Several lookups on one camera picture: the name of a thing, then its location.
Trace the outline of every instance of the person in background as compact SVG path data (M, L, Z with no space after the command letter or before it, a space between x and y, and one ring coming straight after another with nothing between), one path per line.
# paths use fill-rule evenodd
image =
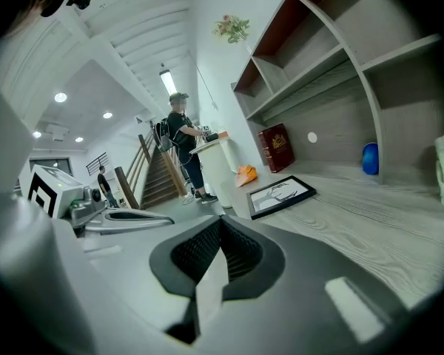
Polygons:
M101 190L104 193L104 196L108 199L110 206L113 206L114 208L118 208L117 201L113 197L112 190L110 189L107 179L104 176L105 167L100 166L98 168L98 170L99 170L99 173L97 176L98 185L101 187Z
M213 203L216 196L206 193L204 179L202 178L201 162L197 154L189 152L195 149L196 137L202 136L204 132L197 130L188 117L184 114L186 109L186 93L173 93L169 97L172 111L168 116L169 136L175 143L176 152L181 165L186 169L191 183L195 188L195 198L202 199L202 204Z

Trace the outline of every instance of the recessed light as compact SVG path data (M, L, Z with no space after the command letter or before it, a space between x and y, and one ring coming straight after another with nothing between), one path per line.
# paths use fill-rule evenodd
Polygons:
M64 103L67 100L67 95L63 92L56 93L54 95L54 101L56 103Z

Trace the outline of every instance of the white podium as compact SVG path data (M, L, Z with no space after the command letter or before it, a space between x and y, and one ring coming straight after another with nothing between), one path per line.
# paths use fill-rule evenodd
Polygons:
M224 137L205 143L192 150L191 154L199 155L199 160L203 166L203 174L208 178L208 182L214 189L222 207L232 208L229 199L221 187L222 183L228 180L234 180L235 182L235 173L230 169L229 162L221 146L225 141L230 141L230 138Z

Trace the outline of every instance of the picture frame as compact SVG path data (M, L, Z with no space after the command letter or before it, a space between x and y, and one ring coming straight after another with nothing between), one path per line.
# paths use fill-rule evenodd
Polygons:
M265 217L316 195L317 191L295 176L288 176L246 194L252 220Z

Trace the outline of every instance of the fluorescent light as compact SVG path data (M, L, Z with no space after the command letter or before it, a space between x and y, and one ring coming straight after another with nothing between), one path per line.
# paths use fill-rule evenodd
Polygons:
M171 95L177 92L175 82L172 80L171 72L169 70L164 70L160 72L160 78L163 81L166 91Z
M67 95L65 93L56 93L54 95L54 101L56 103L64 103L67 100Z

